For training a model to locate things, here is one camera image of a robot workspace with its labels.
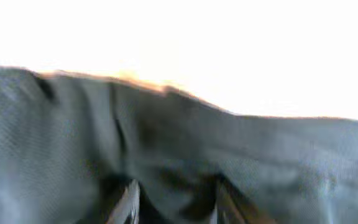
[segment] wrinkled fabric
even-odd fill
[[[141,223],[205,223],[218,178],[277,223],[358,223],[358,121],[0,67],[0,223],[102,223],[122,178],[139,182]]]

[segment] gray fabric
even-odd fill
[[[208,219],[217,176],[278,223],[358,223],[358,121],[235,117],[173,90],[0,68],[0,223],[76,223],[115,175],[174,223]]]

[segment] overexposed background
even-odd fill
[[[358,1],[0,1],[0,65],[129,73],[236,114],[358,119]]]

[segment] bright sky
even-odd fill
[[[358,1],[0,1],[0,65],[130,72],[239,114],[358,119]]]

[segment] gray cloth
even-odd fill
[[[207,220],[223,177],[278,223],[358,223],[358,121],[236,117],[174,90],[0,67],[0,223],[79,223],[120,176],[159,222]]]

